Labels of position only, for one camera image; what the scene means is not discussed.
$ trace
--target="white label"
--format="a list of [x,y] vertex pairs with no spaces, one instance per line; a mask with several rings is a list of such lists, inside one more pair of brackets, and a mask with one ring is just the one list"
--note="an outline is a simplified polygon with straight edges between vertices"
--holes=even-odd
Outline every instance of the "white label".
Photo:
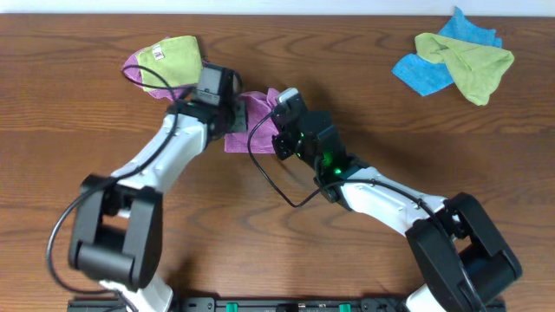
[[158,61],[164,58],[164,54],[162,53],[162,47],[159,44],[153,46],[153,55],[154,60]]

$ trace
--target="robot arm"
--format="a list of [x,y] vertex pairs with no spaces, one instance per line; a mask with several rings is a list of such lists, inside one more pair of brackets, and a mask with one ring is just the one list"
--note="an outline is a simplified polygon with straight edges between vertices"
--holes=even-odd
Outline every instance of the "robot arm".
[[[138,174],[94,193],[77,210],[69,265],[106,289],[122,293],[140,312],[167,311],[173,297],[155,275],[162,251],[164,194],[210,140],[246,130],[245,105],[236,101],[238,79],[228,68],[207,65],[192,99],[179,99],[168,107],[160,130],[112,177],[132,172],[151,157],[153,161]],[[173,137],[159,152],[168,135]],[[83,181],[82,192],[106,179],[110,178],[91,174]],[[115,215],[129,219],[126,230],[102,223]]]
[[[410,312],[477,311],[522,275],[519,261],[480,203],[461,193],[427,195],[381,175],[347,154],[329,112],[309,111],[295,88],[277,98],[272,115],[280,159],[293,154],[315,169],[331,202],[368,214],[405,236],[427,285],[406,300]],[[470,237],[460,254],[452,237]]]

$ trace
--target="green connector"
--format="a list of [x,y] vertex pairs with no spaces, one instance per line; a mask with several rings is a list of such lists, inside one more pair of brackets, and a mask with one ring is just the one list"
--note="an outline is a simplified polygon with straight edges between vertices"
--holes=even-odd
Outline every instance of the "green connector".
[[350,312],[350,304],[340,304],[339,305],[339,312]]
[[225,306],[225,312],[237,312],[238,309],[239,309],[239,305],[236,303],[227,303],[227,305]]

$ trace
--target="white wall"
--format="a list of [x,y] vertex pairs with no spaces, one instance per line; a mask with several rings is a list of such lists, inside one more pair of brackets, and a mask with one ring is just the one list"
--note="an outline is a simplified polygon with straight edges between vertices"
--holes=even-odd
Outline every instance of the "white wall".
[[0,0],[0,13],[555,16],[555,0]]

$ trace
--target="black mounting bracket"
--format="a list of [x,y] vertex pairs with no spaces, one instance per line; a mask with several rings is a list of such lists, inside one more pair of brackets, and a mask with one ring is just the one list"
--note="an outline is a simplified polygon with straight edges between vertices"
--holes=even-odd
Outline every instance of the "black mounting bracket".
[[[454,222],[457,216],[460,222]],[[458,257],[481,301],[489,303],[522,276],[519,260],[476,198],[460,193],[438,215],[449,235],[470,237]],[[430,220],[416,221],[406,233],[431,293],[447,311],[475,311],[470,289],[442,232]]]
[[[102,183],[89,175],[81,192]],[[102,223],[129,209],[127,230]],[[122,185],[98,191],[77,208],[68,260],[89,278],[109,280],[137,290],[154,276],[162,253],[162,194],[152,187],[134,190]]]

